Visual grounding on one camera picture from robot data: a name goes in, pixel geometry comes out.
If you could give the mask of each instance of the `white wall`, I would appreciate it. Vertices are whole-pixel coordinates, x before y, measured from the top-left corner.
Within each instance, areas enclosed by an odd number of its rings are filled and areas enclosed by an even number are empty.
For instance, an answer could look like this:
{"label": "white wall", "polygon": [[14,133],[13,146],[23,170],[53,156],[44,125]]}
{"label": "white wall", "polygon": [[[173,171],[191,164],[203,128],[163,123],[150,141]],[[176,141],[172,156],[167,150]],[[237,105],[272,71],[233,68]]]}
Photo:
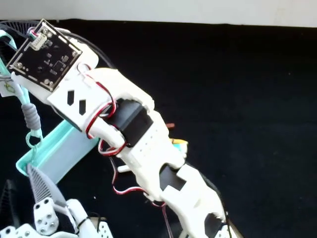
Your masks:
{"label": "white wall", "polygon": [[0,19],[317,26],[317,0],[0,0]]}

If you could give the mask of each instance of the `black circuit board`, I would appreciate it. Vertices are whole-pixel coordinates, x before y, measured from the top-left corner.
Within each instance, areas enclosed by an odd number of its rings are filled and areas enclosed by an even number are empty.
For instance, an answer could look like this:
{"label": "black circuit board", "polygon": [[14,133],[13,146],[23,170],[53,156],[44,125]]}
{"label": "black circuit board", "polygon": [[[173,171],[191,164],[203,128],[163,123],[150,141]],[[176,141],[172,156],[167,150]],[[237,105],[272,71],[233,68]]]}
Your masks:
{"label": "black circuit board", "polygon": [[27,39],[7,67],[43,88],[53,91],[74,65],[82,52],[47,21],[34,29],[47,40],[39,50],[32,47],[34,39]]}

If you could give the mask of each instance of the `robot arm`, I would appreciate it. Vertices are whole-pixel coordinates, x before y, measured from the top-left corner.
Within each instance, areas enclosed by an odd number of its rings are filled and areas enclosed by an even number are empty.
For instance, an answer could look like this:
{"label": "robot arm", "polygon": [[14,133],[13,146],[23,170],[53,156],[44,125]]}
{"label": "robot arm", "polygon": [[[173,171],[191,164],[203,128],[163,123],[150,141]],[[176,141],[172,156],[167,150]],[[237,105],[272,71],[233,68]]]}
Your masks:
{"label": "robot arm", "polygon": [[[32,34],[8,64],[11,78],[88,138],[100,138],[99,152],[120,158],[150,201],[166,203],[177,214],[184,237],[235,237],[226,231],[218,194],[172,145],[151,96],[118,70],[94,69],[94,52],[46,21]],[[104,142],[111,147],[106,152]]]}
{"label": "robot arm", "polygon": [[112,238],[106,222],[99,222],[96,229],[78,200],[66,201],[57,186],[30,164],[27,171],[36,201],[34,226],[6,227],[1,238]]}

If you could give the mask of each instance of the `gray cable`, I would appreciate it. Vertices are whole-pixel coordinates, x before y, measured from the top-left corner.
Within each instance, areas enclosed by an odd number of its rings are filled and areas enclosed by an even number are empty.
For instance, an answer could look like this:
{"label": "gray cable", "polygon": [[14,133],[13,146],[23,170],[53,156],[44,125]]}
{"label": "gray cable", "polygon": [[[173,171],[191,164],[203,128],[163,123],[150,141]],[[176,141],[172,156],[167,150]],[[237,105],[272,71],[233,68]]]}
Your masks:
{"label": "gray cable", "polygon": [[26,126],[30,130],[41,129],[41,120],[35,105],[33,103],[27,103],[22,105],[21,108],[24,114]]}
{"label": "gray cable", "polygon": [[0,79],[11,79],[11,75],[6,76],[6,75],[0,74]]}

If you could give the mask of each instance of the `black background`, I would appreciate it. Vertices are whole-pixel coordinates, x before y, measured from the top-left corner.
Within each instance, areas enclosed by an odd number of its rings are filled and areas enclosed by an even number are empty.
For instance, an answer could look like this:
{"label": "black background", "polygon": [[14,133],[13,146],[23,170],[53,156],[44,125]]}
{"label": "black background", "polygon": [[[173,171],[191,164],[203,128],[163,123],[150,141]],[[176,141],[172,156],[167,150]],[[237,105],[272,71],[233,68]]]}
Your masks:
{"label": "black background", "polygon": [[[94,42],[153,96],[165,121],[176,123],[171,137],[189,141],[188,161],[218,186],[245,237],[314,234],[316,29],[79,20],[56,25]],[[47,134],[61,119],[32,101]],[[0,183],[19,182],[30,216],[28,181],[15,169],[27,152],[16,98],[1,99],[0,118]],[[109,162],[94,150],[59,187],[66,199],[106,216],[115,237],[164,231],[161,211],[139,193],[115,195],[111,178]],[[120,187],[135,184],[133,177],[122,179]]]}

